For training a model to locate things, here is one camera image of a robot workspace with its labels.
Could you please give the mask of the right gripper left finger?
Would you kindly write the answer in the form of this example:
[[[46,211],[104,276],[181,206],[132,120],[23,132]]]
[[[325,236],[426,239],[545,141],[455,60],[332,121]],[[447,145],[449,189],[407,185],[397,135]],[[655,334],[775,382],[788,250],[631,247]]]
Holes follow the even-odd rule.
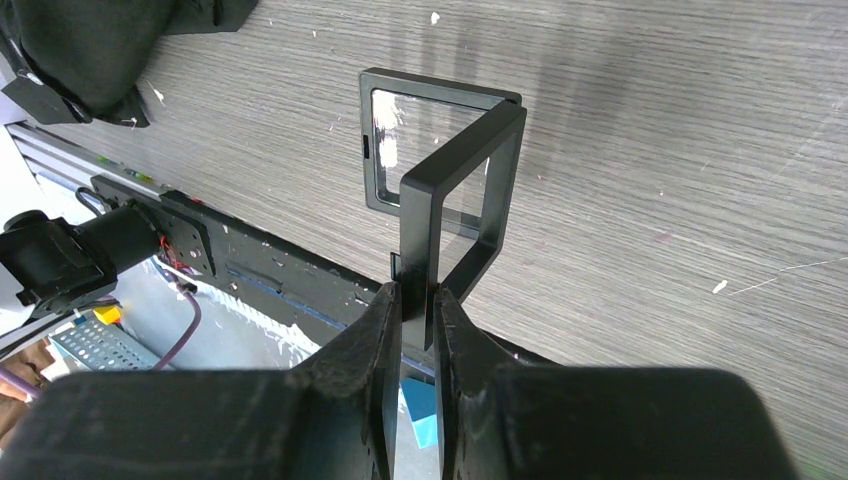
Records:
[[[289,370],[86,372],[34,402],[5,479],[389,479],[401,292]]]

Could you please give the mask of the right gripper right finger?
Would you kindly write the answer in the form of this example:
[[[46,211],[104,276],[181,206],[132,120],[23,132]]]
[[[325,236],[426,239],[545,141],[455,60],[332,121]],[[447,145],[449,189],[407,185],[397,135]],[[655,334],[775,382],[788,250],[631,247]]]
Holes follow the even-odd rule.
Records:
[[[448,290],[433,310],[445,479],[794,479],[754,389],[728,371],[525,363]]]

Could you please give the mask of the black square box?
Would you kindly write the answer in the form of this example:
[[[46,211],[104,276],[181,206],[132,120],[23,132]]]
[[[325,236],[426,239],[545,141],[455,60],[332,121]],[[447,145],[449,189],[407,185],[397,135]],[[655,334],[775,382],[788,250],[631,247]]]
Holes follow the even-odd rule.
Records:
[[[393,280],[403,294],[404,341],[433,344],[434,296],[447,287],[463,301],[500,254],[506,233],[527,110],[517,92],[372,67],[360,72],[363,175],[367,206],[399,219]],[[455,136],[424,156],[389,189],[377,123],[378,92],[479,112]],[[445,205],[481,166],[488,168],[477,215]]]

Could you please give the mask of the black button shirt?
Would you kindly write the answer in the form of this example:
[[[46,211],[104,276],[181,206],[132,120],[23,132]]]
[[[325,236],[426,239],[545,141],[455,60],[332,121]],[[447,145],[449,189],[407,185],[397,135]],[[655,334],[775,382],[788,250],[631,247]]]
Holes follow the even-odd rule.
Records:
[[[137,81],[163,36],[239,30],[254,1],[4,1],[2,93],[43,125],[146,128]]]

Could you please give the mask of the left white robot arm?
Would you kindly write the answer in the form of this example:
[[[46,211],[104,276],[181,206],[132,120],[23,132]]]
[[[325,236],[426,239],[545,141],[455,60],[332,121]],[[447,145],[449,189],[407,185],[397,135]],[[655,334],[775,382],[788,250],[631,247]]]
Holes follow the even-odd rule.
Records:
[[[41,210],[12,217],[1,233],[1,333],[106,296],[120,273],[159,251],[160,237],[135,201],[79,225]]]

